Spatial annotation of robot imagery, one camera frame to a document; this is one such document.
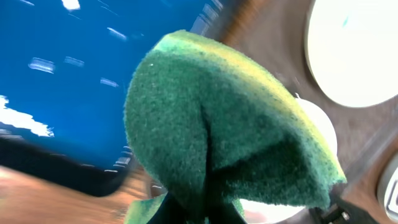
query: gray surface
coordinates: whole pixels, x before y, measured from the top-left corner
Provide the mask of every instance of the gray surface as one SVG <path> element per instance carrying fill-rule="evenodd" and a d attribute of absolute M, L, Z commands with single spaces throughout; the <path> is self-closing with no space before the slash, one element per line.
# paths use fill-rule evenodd
<path fill-rule="evenodd" d="M 270 0 L 234 48 L 267 68 L 291 93 L 298 93 L 325 111 L 335 127 L 338 158 L 350 185 L 397 136 L 398 97 L 369 108 L 347 108 L 323 94 L 304 57 L 304 34 L 311 2 Z M 338 193 L 346 187 L 349 186 L 341 187 Z M 304 210 L 282 223 L 312 221 Z"/>

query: green sponge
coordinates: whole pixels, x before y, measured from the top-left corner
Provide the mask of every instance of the green sponge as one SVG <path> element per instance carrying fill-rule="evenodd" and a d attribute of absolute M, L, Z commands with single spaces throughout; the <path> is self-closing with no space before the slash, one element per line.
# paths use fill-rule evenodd
<path fill-rule="evenodd" d="M 326 207 L 345 176 L 318 129 L 266 69 L 214 40 L 166 35 L 125 104 L 129 145 L 193 217 L 237 198 Z"/>

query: green scouring pad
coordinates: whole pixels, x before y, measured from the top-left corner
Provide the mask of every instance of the green scouring pad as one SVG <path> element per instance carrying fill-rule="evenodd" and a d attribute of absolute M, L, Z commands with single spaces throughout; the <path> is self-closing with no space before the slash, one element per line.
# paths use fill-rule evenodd
<path fill-rule="evenodd" d="M 125 104 L 139 162 L 193 217 L 237 198 L 327 207 L 341 167 L 266 69 L 214 40 L 168 34 L 138 66 Z"/>

